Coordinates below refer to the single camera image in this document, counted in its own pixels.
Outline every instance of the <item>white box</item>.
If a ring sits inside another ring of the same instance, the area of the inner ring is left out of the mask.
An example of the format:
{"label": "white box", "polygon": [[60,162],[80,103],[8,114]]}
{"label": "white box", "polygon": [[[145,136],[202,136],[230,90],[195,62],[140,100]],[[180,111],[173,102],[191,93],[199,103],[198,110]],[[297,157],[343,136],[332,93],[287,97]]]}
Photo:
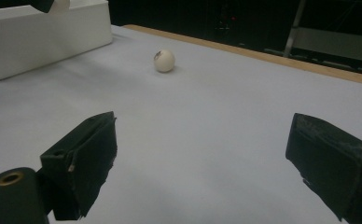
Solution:
{"label": "white box", "polygon": [[71,1],[45,14],[33,7],[0,8],[0,79],[112,42],[108,2]]}

